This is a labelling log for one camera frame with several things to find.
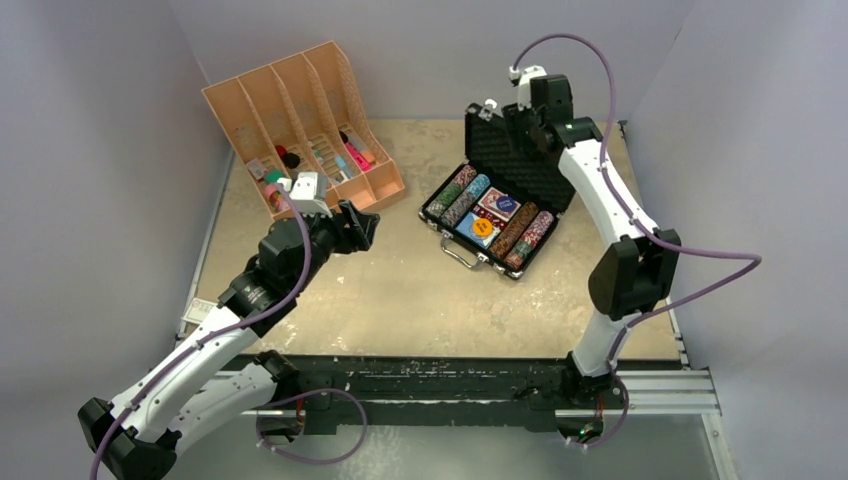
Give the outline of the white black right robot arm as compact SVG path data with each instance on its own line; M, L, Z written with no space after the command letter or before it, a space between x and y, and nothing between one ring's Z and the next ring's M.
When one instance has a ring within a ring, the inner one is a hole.
M509 78L517 101L503 116L513 149L571 185L606 247L588 279L594 312L570 355L575 371L561 381L564 399L584 407L599 396L598 377L614 369L632 322L668 296L680 237L636 205L607 153L608 134L575 118L566 76L531 66Z

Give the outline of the black poker chip case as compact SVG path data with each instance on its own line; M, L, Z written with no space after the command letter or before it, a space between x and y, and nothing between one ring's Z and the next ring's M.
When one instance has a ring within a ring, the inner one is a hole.
M489 101L465 109L464 160L418 216L441 235L443 252L466 268L487 264L518 280L576 190L556 169L517 156L493 107Z

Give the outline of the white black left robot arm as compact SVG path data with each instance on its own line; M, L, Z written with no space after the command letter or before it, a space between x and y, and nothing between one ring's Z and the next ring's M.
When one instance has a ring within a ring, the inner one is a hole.
M275 221L242 273L205 320L164 360L110 400L93 397L77 416L94 453L89 476L106 467L117 479L162 479L198 440L253 408L284 409L338 389L309 387L276 351L256 355L234 376L216 374L281 322L335 254L369 250L380 222L348 201L337 209L297 201Z

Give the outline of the yellow big blind button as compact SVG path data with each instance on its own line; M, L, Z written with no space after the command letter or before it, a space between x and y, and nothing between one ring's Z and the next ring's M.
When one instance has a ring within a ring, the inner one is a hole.
M494 225L487 218L477 218L472 222L471 232L478 238L487 238L493 231Z

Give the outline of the blue small blind button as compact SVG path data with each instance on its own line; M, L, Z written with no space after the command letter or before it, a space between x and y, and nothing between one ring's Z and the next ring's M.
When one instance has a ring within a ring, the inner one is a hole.
M496 206L505 215L511 215L520 206L520 203L508 195L502 195L496 200Z

